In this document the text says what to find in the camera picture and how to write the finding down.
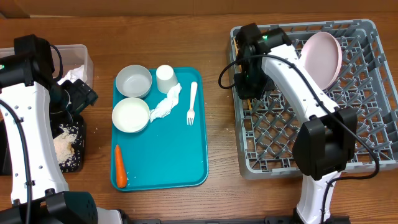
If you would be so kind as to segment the pink round plate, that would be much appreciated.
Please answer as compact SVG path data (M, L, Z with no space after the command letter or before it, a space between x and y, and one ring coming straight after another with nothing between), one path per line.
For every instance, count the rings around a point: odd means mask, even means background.
M342 56L339 42L327 32L318 32L306 41L299 60L318 87L326 90L338 77Z

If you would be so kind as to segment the wooden chopstick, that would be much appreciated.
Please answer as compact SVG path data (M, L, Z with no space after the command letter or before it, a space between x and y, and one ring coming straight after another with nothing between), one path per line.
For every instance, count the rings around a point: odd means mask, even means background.
M234 42L234 48L235 48L236 55L237 55L238 54L238 48L237 48L237 43L235 43L235 42ZM250 99L246 99L246 101L247 101L246 104L248 105L249 110L252 110L251 100Z

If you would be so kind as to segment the grey bowl with rice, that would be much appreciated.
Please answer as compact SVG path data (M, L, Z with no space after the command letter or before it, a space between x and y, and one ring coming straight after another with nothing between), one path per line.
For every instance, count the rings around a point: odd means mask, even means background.
M115 83L120 94L129 98L145 98L152 86L152 75L141 65L129 65L118 73Z

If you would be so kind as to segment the white bowl with peanuts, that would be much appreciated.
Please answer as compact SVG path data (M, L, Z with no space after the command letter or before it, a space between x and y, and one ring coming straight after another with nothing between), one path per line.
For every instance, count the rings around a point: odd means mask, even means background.
M113 108L112 122L120 131L138 133L149 122L150 110L147 103L140 98L125 98Z

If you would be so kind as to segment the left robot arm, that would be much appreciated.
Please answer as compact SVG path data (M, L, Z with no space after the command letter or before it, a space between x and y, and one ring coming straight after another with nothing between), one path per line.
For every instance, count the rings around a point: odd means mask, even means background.
M1 113L13 171L12 207L2 223L128 223L122 210L98 207L90 193L72 192L60 170L50 116L78 115L98 95L83 81L54 75L56 47L36 35L14 39L1 59Z

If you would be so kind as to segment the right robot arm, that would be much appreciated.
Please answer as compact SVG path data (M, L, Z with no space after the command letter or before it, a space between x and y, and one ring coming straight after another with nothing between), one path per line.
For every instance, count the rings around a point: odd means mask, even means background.
M334 217L330 203L336 179L353 158L356 113L340 109L315 83L299 62L295 47L281 28L261 32L255 23L242 26L235 36L234 88L240 99L261 99L278 88L301 124L293 157L303 174L302 191L289 223L349 223Z

